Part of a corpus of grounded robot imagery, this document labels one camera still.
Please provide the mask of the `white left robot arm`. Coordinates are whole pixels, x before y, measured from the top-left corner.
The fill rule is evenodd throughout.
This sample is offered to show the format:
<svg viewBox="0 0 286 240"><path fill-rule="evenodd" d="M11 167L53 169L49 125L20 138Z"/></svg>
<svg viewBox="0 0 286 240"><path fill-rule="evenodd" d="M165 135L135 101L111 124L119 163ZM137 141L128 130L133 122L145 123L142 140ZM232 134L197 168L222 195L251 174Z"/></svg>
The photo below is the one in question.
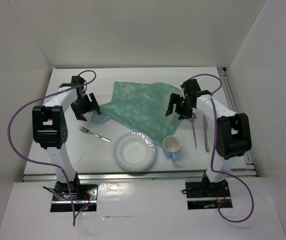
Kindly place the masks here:
<svg viewBox="0 0 286 240"><path fill-rule="evenodd" d="M42 106L32 109L33 139L45 149L50 163L57 167L56 189L69 199L81 195L80 180L73 168L66 149L68 138L65 112L72 108L79 121L87 121L84 114L96 111L100 114L99 104L93 93L86 94L85 79L74 75L70 83L63 83L59 90L63 93L54 96Z"/></svg>

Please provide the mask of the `silver spoon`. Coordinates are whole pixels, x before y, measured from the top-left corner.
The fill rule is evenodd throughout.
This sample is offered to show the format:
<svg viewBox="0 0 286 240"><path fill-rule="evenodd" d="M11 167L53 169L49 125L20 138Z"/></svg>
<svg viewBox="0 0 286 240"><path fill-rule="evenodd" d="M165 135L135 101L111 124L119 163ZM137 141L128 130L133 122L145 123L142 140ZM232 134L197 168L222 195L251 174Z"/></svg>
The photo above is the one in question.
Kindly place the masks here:
<svg viewBox="0 0 286 240"><path fill-rule="evenodd" d="M189 118L189 121L191 122L191 125L192 125L194 144L195 144L195 148L197 149L197 138L196 138L196 131L195 131L195 126L194 126L194 122L196 121L195 113L192 113L191 117Z"/></svg>

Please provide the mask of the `teal patterned cloth placemat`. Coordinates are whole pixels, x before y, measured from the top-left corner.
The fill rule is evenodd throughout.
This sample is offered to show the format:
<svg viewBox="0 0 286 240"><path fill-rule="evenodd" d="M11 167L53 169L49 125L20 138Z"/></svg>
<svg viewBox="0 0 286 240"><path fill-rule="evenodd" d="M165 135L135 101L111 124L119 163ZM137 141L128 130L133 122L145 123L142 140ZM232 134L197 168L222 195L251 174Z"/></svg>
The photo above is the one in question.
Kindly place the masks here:
<svg viewBox="0 0 286 240"><path fill-rule="evenodd" d="M114 83L110 102L100 106L100 114L92 115L92 123L103 124L114 119L129 129L144 133L161 146L167 136L172 136L181 124L173 112L165 116L170 95L181 90L167 83Z"/></svg>

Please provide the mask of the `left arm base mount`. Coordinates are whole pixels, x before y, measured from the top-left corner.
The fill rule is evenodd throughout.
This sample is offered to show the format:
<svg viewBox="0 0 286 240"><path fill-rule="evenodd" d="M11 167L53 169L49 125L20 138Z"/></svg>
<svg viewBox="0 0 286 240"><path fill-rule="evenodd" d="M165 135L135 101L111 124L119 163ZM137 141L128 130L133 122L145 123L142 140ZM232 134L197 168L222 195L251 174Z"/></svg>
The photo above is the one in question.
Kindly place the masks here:
<svg viewBox="0 0 286 240"><path fill-rule="evenodd" d="M70 204L70 197L68 192L59 192L58 188L49 188L44 186L43 189L52 194L52 201L50 212L52 213L64 213L72 212ZM75 212L80 210L84 212L95 212L97 210L97 196L98 196L98 184L81 184L79 186L79 193L72 192L72 199L74 203Z"/></svg>

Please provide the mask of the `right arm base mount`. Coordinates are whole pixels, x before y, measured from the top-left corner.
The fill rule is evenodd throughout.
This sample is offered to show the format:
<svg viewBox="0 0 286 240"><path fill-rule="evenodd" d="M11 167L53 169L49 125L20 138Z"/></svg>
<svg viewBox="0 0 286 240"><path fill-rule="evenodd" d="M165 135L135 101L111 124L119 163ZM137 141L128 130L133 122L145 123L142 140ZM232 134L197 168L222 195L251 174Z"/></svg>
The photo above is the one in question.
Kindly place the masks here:
<svg viewBox="0 0 286 240"><path fill-rule="evenodd" d="M187 197L188 210L233 207L228 182L210 182L206 173L200 181L185 182L185 188L181 193Z"/></svg>

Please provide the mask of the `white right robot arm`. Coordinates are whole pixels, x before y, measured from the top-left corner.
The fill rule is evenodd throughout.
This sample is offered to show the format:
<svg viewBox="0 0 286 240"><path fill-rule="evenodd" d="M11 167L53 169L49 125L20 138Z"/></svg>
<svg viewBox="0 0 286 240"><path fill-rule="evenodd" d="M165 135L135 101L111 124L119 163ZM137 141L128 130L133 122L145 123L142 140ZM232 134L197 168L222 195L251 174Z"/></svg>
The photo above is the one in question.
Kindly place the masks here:
<svg viewBox="0 0 286 240"><path fill-rule="evenodd" d="M226 176L239 157L252 147L249 118L236 113L217 101L213 93L201 90L196 79L181 85L182 93L172 93L166 115L177 113L179 119L188 119L193 109L202 111L214 123L214 145L209 169L202 177L196 194L216 197L226 186Z"/></svg>

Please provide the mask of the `light blue mug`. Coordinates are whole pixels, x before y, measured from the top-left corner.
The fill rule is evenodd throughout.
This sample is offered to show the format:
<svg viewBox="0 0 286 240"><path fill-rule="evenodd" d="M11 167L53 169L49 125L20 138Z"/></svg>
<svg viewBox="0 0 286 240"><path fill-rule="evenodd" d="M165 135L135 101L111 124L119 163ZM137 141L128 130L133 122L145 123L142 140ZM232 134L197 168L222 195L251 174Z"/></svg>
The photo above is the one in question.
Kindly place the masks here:
<svg viewBox="0 0 286 240"><path fill-rule="evenodd" d="M177 160L177 152L180 147L181 143L175 136L167 136L163 140L163 154L173 162Z"/></svg>

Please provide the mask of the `white ceramic plate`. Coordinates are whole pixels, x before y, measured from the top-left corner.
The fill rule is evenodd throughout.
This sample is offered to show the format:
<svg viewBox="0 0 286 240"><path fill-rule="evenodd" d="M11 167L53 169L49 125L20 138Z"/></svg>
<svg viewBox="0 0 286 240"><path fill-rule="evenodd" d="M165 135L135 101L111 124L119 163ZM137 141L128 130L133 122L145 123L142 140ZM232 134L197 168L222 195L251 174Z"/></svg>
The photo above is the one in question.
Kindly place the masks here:
<svg viewBox="0 0 286 240"><path fill-rule="evenodd" d="M156 147L154 141L146 134L130 132L116 141L113 154L120 168L130 172L141 172L153 163Z"/></svg>

